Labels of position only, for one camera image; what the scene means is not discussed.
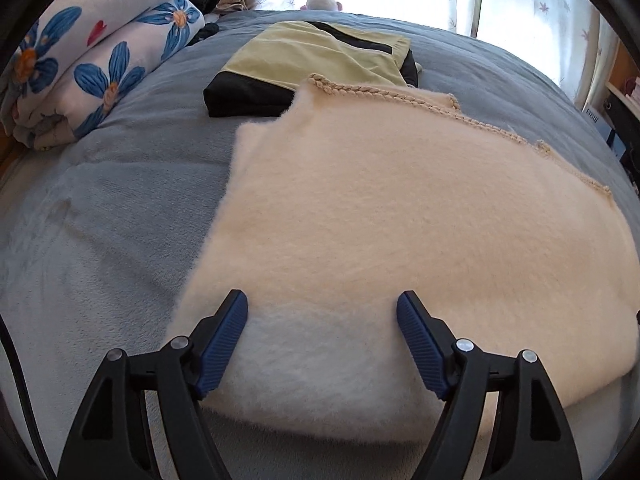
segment fluffy beige garment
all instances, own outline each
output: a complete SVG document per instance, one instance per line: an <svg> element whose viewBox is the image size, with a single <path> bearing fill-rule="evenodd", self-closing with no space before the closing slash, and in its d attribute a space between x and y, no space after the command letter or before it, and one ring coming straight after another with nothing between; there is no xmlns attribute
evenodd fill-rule
<svg viewBox="0 0 640 480"><path fill-rule="evenodd" d="M485 351L535 350L564 405L636 354L640 265L609 189L417 89L312 76L281 118L240 127L167 339L231 288L249 320L205 404L278 430L431 436L442 404L396 323L407 289Z"/></svg>

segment bed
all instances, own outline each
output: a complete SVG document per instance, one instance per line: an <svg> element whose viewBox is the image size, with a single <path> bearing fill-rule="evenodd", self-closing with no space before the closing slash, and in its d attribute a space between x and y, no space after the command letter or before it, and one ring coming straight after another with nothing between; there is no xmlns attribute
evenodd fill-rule
<svg viewBox="0 0 640 480"><path fill-rule="evenodd" d="M211 119L202 89L268 25L324 20L398 32L423 67L420 87L454 94L479 121L543 139L609 186L640 250L640 201L600 134L545 76L494 46L442 30L352 14L236 12L185 48L77 144L31 152L0 180L0 312L17 346L54 467L109 348L159 347L175 299L225 192L236 128ZM586 479L596 478L640 413L638 370L568 409ZM4 357L0 390L30 441ZM423 445L357 445L271 433L207 414L237 479L404 479Z"/></svg>

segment blue gripper pad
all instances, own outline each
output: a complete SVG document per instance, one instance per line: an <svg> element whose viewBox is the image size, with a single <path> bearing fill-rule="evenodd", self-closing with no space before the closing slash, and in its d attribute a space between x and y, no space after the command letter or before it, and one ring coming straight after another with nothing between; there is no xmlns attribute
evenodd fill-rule
<svg viewBox="0 0 640 480"><path fill-rule="evenodd" d="M440 400L445 399L451 386L445 374L444 357L431 332L405 294L398 297L396 317L424 386L434 392Z"/></svg>
<svg viewBox="0 0 640 480"><path fill-rule="evenodd" d="M202 352L200 358L200 377L195 384L196 392L204 398L210 391L220 386L222 375L229 364L231 355L236 349L236 344L249 313L246 295L240 292L226 311L226 314L217 330L211 337L209 344Z"/></svg>

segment stuffed animal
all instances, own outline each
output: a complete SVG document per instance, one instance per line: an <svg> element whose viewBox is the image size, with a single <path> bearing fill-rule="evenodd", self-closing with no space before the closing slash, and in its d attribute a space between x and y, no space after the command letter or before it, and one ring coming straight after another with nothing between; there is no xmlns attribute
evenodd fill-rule
<svg viewBox="0 0 640 480"><path fill-rule="evenodd" d="M342 10L342 4L335 0L307 0L300 10Z"/></svg>

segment floral blanket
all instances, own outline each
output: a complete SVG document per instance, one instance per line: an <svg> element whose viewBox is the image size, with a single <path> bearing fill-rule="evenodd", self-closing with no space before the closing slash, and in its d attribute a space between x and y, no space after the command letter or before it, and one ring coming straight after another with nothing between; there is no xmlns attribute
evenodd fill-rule
<svg viewBox="0 0 640 480"><path fill-rule="evenodd" d="M84 136L202 26L200 11L187 0L55 0L0 75L7 135L31 148ZM93 108L82 116L89 97ZM95 99L103 100L100 114Z"/></svg>

